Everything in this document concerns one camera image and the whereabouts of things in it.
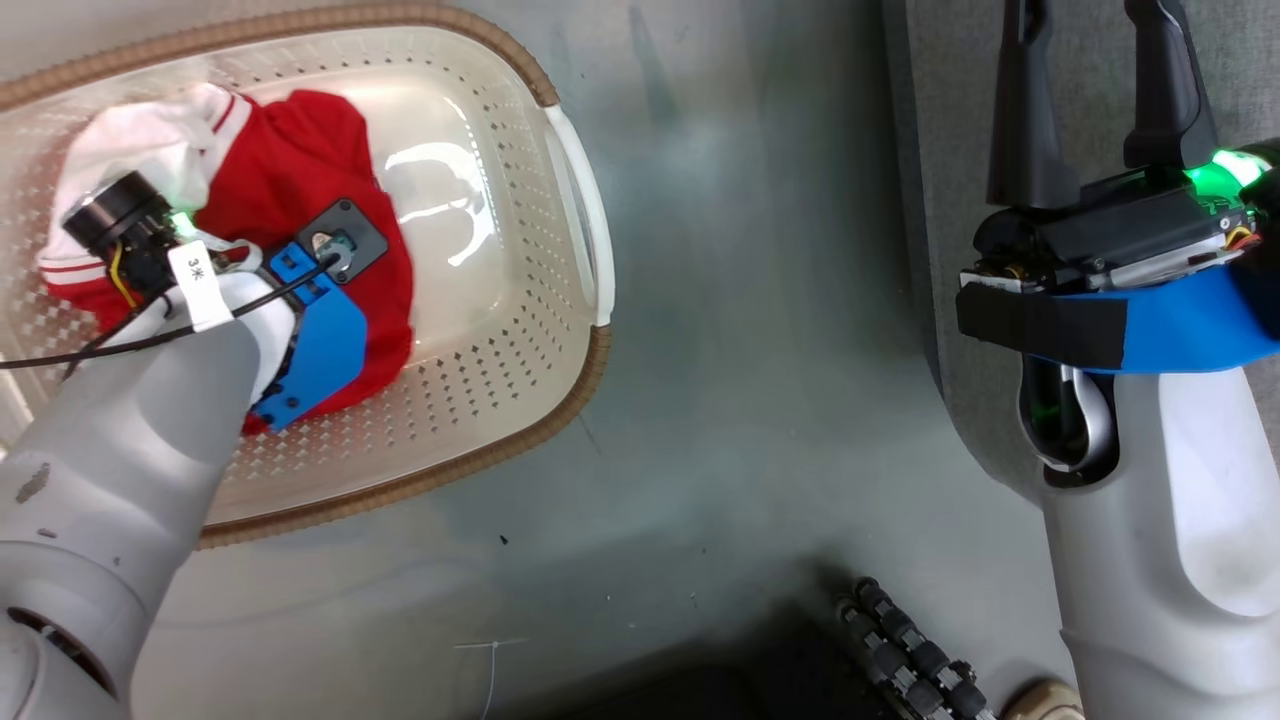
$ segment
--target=black tape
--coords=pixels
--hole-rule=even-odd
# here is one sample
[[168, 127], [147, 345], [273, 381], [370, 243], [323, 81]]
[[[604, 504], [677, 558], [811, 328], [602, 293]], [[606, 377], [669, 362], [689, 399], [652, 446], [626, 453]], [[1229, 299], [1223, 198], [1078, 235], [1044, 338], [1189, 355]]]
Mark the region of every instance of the black tape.
[[[1267, 161], [1275, 161], [1272, 158], [1280, 159], [1280, 150], [1271, 143], [1277, 141], [1249, 146], [1247, 150]], [[1240, 197], [1261, 210], [1258, 232], [1265, 240], [1228, 266], [1231, 282], [1267, 337], [1280, 340], [1280, 170], [1263, 173], [1258, 181], [1240, 191]]]
[[960, 332], [1074, 368], [1119, 370], [1129, 320], [1124, 300], [1019, 295], [969, 283], [956, 296]]

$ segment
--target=gray floor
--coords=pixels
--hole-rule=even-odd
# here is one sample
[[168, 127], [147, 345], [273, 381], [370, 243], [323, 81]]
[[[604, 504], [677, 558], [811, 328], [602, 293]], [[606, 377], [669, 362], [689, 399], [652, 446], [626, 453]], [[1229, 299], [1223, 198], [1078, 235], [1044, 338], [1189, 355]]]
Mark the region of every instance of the gray floor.
[[[119, 4], [148, 31], [192, 4], [156, 5]], [[489, 657], [453, 646], [509, 638], [492, 716], [527, 716], [731, 647], [824, 564], [879, 577], [996, 698], [1069, 678], [1039, 515], [920, 355], [876, 3], [462, 5], [544, 63], [600, 176], [600, 392], [513, 462], [195, 556], [137, 716], [475, 717]]]

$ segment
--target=black cable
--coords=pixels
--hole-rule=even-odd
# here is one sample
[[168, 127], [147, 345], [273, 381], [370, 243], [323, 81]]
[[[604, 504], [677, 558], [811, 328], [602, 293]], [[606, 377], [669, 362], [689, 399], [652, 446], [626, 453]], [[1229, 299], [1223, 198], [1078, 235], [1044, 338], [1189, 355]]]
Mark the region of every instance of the black cable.
[[[233, 318], [241, 318], [243, 315], [247, 315], [247, 314], [252, 313], [253, 310], [257, 310], [259, 307], [262, 307], [264, 305], [268, 305], [268, 304], [270, 304], [270, 302], [273, 302], [275, 300], [279, 300], [279, 299], [284, 297], [285, 295], [293, 292], [294, 290], [298, 290], [300, 287], [302, 287], [302, 286], [307, 284], [308, 282], [316, 279], [317, 277], [320, 277], [321, 273], [324, 273], [325, 270], [328, 270], [330, 266], [333, 266], [338, 261], [339, 261], [338, 255], [330, 255], [329, 258], [325, 258], [325, 260], [321, 264], [319, 264], [315, 268], [307, 270], [298, 279], [296, 279], [296, 281], [293, 281], [293, 282], [291, 282], [288, 284], [280, 286], [279, 288], [274, 290], [273, 292], [270, 292], [268, 295], [264, 295], [262, 297], [259, 297], [257, 300], [255, 300], [252, 302], [248, 302], [246, 305], [242, 305], [242, 306], [237, 307], [236, 310], [232, 311], [232, 316]], [[148, 350], [151, 347], [156, 347], [156, 346], [164, 345], [166, 342], [173, 342], [175, 340], [196, 334], [196, 329], [192, 328], [191, 325], [187, 325], [186, 328], [178, 328], [175, 331], [170, 331], [170, 332], [166, 332], [164, 334], [157, 334], [155, 337], [148, 337], [146, 340], [138, 340], [138, 341], [134, 341], [134, 342], [124, 342], [124, 343], [120, 343], [120, 345], [113, 345], [111, 347], [95, 347], [95, 346], [102, 345], [102, 342], [106, 342], [106, 340], [111, 334], [114, 334], [114, 332], [109, 333], [106, 336], [102, 336], [100, 338], [95, 338], [87, 346], [84, 346], [84, 350], [81, 350], [79, 352], [69, 352], [67, 355], [50, 355], [47, 357], [29, 357], [27, 360], [9, 360], [9, 361], [3, 361], [3, 363], [0, 363], [0, 370], [22, 370], [24, 368], [45, 368], [45, 366], [49, 366], [49, 365], [61, 365], [63, 363], [82, 363], [84, 360], [92, 360], [95, 357], [108, 357], [108, 356], [111, 356], [111, 355], [123, 355], [125, 352], [136, 352], [138, 350]]]
[[[129, 314], [125, 315], [125, 318], [123, 320], [120, 320], [119, 323], [116, 323], [116, 325], [114, 328], [111, 328], [111, 329], [106, 331], [105, 333], [102, 333], [102, 334], [95, 337], [93, 340], [88, 341], [88, 343], [84, 345], [84, 347], [79, 348], [79, 352], [84, 354], [84, 352], [90, 352], [90, 351], [97, 350], [99, 347], [102, 346], [102, 343], [105, 343], [106, 341], [109, 341], [113, 337], [115, 337], [116, 334], [119, 334], [119, 332], [123, 331], [124, 328], [129, 327], [129, 323], [132, 323], [133, 320], [137, 320], [138, 315], [146, 313], [147, 310], [151, 309], [152, 305], [155, 305], [156, 302], [159, 302], [161, 300], [164, 301], [165, 305], [168, 305], [168, 307], [164, 311], [164, 316], [168, 320], [173, 315], [173, 301], [169, 300], [168, 295], [165, 295], [164, 292], [161, 292], [161, 293], [159, 293], [156, 296], [152, 296], [148, 300], [145, 300], [142, 302], [142, 305], [138, 305], [137, 307], [134, 307], [133, 310], [131, 310]], [[73, 360], [70, 364], [68, 364], [67, 365], [67, 372], [63, 373], [63, 380], [61, 382], [65, 383], [72, 375], [74, 375], [76, 370], [79, 369], [79, 364], [81, 364], [79, 360]]]

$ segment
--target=shoe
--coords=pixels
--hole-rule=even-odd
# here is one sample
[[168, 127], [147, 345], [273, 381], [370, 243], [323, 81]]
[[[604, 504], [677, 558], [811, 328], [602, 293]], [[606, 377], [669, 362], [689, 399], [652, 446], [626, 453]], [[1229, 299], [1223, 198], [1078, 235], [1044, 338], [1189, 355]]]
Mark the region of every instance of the shoe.
[[1084, 720], [1080, 696], [1056, 680], [1044, 682], [1019, 697], [1002, 720]]

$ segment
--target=laundry basket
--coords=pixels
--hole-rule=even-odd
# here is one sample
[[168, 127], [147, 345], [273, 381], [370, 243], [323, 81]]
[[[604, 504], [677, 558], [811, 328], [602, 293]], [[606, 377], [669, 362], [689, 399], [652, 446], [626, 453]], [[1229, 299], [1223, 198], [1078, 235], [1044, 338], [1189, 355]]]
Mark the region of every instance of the laundry basket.
[[[100, 110], [198, 82], [260, 101], [346, 96], [415, 265], [415, 351], [344, 413], [244, 438], [202, 547], [388, 505], [554, 436], [609, 352], [613, 255], [599, 190], [547, 74], [506, 32], [440, 6], [340, 8], [211, 26], [0, 87], [0, 352], [78, 350], [99, 328], [35, 272], [65, 150]], [[0, 441], [61, 369], [6, 374]]]

